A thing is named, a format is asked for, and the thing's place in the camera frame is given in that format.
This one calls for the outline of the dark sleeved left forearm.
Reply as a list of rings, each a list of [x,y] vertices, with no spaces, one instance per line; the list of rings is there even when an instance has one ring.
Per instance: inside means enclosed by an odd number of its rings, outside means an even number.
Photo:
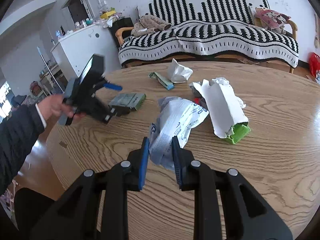
[[[37,105],[22,105],[1,123],[1,194],[17,176],[45,127]]]

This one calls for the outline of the person's left hand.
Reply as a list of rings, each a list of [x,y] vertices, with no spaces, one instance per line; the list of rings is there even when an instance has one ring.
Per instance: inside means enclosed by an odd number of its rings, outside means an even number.
[[[68,118],[80,120],[86,115],[85,113],[75,114],[71,106],[63,103],[63,99],[62,94],[51,95],[35,105],[44,128],[47,126],[47,120],[52,116],[60,117],[64,114]]]

